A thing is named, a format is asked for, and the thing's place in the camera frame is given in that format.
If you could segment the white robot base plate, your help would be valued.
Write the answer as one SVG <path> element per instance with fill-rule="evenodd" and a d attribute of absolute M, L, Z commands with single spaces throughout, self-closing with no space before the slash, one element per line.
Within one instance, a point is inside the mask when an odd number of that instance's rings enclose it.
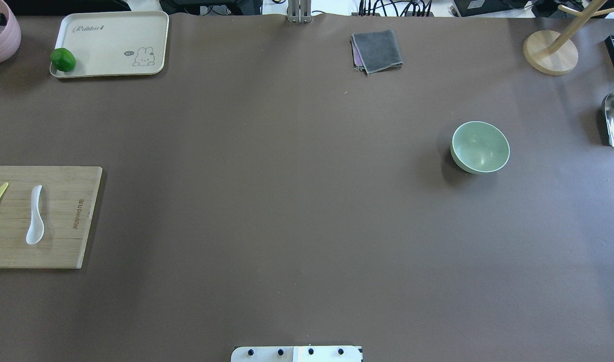
<path fill-rule="evenodd" d="M 231 361 L 363 361 L 361 347 L 353 345 L 240 346 Z"/>

